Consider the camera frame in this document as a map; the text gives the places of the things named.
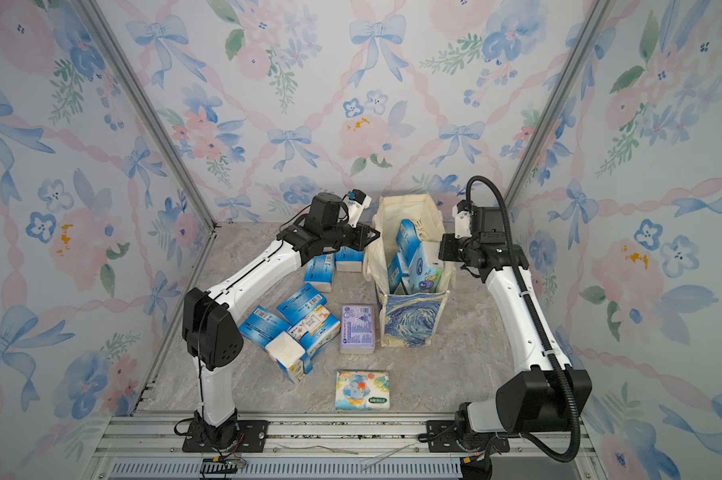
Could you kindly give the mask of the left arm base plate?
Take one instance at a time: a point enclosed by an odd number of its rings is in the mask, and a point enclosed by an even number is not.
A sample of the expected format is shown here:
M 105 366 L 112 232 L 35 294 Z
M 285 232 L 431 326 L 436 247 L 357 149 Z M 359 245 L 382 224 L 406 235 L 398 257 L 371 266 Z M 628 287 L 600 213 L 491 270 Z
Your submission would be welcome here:
M 182 433 L 184 453 L 262 453 L 270 423 L 266 420 L 229 419 L 218 427 L 192 419 Z

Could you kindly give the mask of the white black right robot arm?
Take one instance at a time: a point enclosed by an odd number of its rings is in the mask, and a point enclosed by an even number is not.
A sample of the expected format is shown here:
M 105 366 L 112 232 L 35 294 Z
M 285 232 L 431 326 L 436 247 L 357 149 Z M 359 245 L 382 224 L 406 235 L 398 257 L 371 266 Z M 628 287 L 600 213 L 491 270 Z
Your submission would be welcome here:
M 459 407 L 457 441 L 465 449 L 488 451 L 503 438 L 519 436 L 557 461 L 569 461 L 579 449 L 579 416 L 591 379 L 555 341 L 533 291 L 529 263 L 508 235 L 502 209 L 462 200 L 453 214 L 455 230 L 443 236 L 439 257 L 470 270 L 486 287 L 514 362 L 513 376 L 492 398 Z

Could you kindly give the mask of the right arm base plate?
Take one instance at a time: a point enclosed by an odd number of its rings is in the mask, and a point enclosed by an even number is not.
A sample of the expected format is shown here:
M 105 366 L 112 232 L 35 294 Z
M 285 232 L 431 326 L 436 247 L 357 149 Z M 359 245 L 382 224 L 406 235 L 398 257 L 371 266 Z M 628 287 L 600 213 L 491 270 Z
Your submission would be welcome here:
M 430 453 L 466 453 L 457 439 L 457 431 L 453 421 L 428 420 L 423 443 Z

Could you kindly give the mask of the white blue tissue pack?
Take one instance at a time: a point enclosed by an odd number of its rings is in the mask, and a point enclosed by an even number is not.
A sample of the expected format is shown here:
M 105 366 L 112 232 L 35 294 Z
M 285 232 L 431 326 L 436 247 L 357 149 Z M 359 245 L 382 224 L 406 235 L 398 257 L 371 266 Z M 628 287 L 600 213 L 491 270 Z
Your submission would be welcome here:
M 288 332 L 281 332 L 265 350 L 292 383 L 301 382 L 313 369 L 308 352 Z

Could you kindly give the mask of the colourful cartoon tissue pack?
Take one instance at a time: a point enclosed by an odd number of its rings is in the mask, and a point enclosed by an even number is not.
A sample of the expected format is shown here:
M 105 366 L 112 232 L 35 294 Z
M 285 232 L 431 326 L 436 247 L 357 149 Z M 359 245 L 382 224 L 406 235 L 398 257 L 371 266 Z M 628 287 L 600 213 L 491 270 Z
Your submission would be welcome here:
M 389 374 L 386 371 L 339 370 L 335 408 L 343 411 L 389 410 Z

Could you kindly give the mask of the white tissue pack cartoon blue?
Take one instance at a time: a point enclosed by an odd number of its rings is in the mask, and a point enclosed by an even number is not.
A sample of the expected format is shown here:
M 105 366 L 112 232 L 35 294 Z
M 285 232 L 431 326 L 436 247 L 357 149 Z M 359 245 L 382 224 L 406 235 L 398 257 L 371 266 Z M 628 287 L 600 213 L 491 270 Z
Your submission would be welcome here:
M 420 243 L 409 267 L 408 292 L 434 293 L 437 291 L 443 272 L 443 262 L 439 259 L 440 244 L 435 241 Z

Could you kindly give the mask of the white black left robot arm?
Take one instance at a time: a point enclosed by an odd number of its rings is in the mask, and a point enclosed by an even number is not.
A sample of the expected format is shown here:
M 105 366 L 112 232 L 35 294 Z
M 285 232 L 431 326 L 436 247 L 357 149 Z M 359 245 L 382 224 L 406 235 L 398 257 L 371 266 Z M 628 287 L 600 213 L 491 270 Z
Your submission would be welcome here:
M 371 197 L 358 189 L 344 197 L 321 192 L 237 273 L 206 291 L 194 287 L 187 292 L 182 338 L 196 366 L 197 412 L 204 424 L 217 428 L 236 413 L 231 364 L 244 345 L 237 321 L 271 287 L 309 260 L 343 247 L 362 251 L 377 240 L 380 232 L 360 221 L 370 205 Z

